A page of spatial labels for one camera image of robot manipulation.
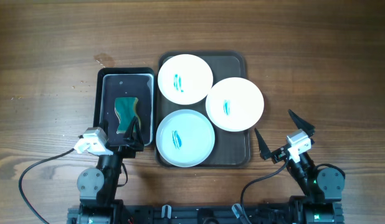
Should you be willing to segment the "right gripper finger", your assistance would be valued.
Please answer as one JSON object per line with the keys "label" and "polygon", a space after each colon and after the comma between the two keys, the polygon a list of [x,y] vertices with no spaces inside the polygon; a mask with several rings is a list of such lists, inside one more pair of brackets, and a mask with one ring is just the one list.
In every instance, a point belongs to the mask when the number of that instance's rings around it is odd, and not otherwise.
{"label": "right gripper finger", "polygon": [[265,141],[264,141],[263,137],[261,136],[261,134],[259,133],[258,129],[255,128],[254,131],[255,131],[255,135],[256,135],[256,138],[258,141],[258,145],[259,145],[260,157],[263,160],[267,160],[269,157],[271,157],[270,149],[269,149],[268,145],[265,143]]}
{"label": "right gripper finger", "polygon": [[315,133],[314,125],[310,124],[309,122],[299,117],[292,110],[288,110],[288,113],[298,129],[302,129],[308,135],[308,137],[311,137],[314,135]]}

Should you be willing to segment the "green and yellow sponge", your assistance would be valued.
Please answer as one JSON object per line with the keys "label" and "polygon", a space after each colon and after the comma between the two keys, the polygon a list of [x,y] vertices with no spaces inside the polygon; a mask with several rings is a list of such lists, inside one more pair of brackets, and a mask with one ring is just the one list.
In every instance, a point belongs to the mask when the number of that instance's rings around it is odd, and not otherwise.
{"label": "green and yellow sponge", "polygon": [[137,113],[138,98],[136,97],[119,97],[115,99],[115,113],[119,121],[116,133],[126,133],[133,118],[136,117],[139,125],[141,119]]}

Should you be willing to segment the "pale blue plate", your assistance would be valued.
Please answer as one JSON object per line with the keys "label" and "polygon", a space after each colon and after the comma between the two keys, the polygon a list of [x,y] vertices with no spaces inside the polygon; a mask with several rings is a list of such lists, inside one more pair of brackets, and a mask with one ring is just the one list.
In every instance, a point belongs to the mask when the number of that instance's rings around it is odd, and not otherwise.
{"label": "pale blue plate", "polygon": [[211,122],[194,110],[167,115],[156,132],[156,147],[162,158],[176,167],[193,167],[205,161],[215,143]]}

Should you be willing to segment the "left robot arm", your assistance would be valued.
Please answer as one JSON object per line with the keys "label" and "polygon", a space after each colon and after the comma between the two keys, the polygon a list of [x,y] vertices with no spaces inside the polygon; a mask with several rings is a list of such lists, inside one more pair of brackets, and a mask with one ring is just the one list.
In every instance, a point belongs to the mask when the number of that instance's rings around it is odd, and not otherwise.
{"label": "left robot arm", "polygon": [[140,124],[135,116],[131,119],[123,135],[123,143],[112,146],[106,134],[107,123],[88,128],[75,145],[81,154],[87,151],[98,156],[95,168],[84,170],[77,179],[80,192],[80,206],[75,217],[68,217],[68,223],[76,224],[109,224],[133,223],[132,214],[125,208],[122,200],[115,198],[121,172],[126,171],[123,160],[134,158],[137,152],[144,149]]}

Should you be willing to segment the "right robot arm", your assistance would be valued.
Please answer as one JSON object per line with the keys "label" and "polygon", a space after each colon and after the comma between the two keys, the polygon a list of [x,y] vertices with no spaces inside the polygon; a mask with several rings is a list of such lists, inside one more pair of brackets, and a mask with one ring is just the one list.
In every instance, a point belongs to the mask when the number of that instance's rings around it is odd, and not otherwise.
{"label": "right robot arm", "polygon": [[332,164],[316,165],[308,151],[314,145],[314,125],[292,110],[288,111],[297,130],[286,137],[286,145],[271,151],[258,130],[255,135],[260,157],[283,166],[270,174],[273,177],[286,170],[298,184],[302,196],[291,196],[285,203],[261,204],[255,211],[256,223],[343,223],[341,207],[346,174]]}

